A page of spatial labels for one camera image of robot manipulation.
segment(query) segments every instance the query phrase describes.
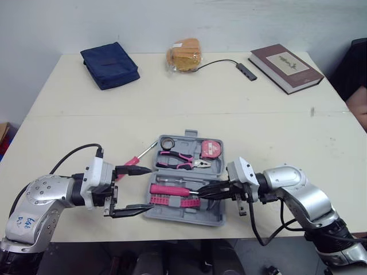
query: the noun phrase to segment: floor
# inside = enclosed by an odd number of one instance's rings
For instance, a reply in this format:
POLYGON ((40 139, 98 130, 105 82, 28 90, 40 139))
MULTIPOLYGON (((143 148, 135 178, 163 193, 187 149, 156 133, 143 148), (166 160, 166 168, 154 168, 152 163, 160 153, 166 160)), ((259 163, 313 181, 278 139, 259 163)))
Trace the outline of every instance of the floor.
MULTIPOLYGON (((312 243, 303 237, 276 238, 267 247, 252 239, 228 239, 247 275, 265 275, 264 268, 277 267, 282 275, 323 275, 325 265, 312 243)), ((199 241, 190 241, 194 246, 199 241)), ((147 242, 51 243, 38 275, 106 275, 112 256, 122 251, 139 254, 147 242)))

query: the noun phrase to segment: white table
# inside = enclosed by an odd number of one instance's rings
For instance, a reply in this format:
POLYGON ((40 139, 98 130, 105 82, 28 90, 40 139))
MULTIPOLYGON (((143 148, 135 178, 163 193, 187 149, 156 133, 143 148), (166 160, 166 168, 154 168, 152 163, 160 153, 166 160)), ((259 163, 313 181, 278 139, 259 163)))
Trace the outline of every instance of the white table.
MULTIPOLYGON (((306 53, 299 55, 315 66, 306 53)), ((287 96, 250 64, 247 56, 204 54, 208 61, 242 61, 258 76, 254 82, 231 63, 212 65, 195 74, 169 75, 163 70, 164 55, 132 54, 141 79, 107 91, 98 90, 78 54, 62 56, 0 163, 0 230, 5 228, 19 190, 47 174, 75 147, 100 143, 105 160, 118 165, 161 134, 183 135, 185 129, 197 129, 200 137, 224 142, 227 162, 242 156, 260 172, 284 162, 303 168, 311 182, 330 197, 350 231, 367 231, 367 221, 361 217, 367 210, 364 130, 326 79, 287 96)), ((93 153, 92 149, 81 151, 57 174, 82 172, 93 153)), ((149 152, 140 164, 152 167, 154 153, 149 152)), ((119 207, 145 202, 148 178, 125 177, 119 182, 119 207)), ((238 215, 235 202, 227 201, 226 207, 227 222, 222 227, 143 215, 111 219, 104 218, 101 209, 66 209, 52 241, 253 238, 249 217, 238 215)), ((257 203, 255 215, 263 236, 280 225, 277 202, 257 203)), ((299 233, 284 231, 279 235, 299 233)))

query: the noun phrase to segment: white wall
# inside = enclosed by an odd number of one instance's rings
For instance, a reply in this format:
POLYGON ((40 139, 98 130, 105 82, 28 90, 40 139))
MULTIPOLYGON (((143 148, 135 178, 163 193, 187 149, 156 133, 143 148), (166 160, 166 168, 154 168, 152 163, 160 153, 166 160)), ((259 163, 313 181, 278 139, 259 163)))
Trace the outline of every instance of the white wall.
POLYGON ((367 37, 366 15, 366 0, 0 0, 0 122, 22 123, 63 53, 115 41, 164 52, 186 37, 204 52, 280 42, 330 74, 367 37))

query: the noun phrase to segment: pink tape measure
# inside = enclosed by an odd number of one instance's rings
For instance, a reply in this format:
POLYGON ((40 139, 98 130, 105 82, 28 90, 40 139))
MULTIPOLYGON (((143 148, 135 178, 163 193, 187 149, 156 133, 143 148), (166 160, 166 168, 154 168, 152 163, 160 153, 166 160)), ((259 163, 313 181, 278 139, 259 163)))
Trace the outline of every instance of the pink tape measure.
POLYGON ((222 149, 218 142, 214 140, 204 140, 201 143, 201 157, 215 159, 220 156, 222 149))

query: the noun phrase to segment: plastic bag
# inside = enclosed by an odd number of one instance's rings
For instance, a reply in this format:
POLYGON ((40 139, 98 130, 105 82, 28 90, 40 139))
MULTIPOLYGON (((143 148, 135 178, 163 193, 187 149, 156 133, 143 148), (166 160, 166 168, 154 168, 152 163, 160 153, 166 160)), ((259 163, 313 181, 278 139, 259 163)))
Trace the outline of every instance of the plastic bag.
POLYGON ((187 38, 175 42, 166 54, 170 70, 180 72, 195 71, 201 62, 199 40, 187 38))

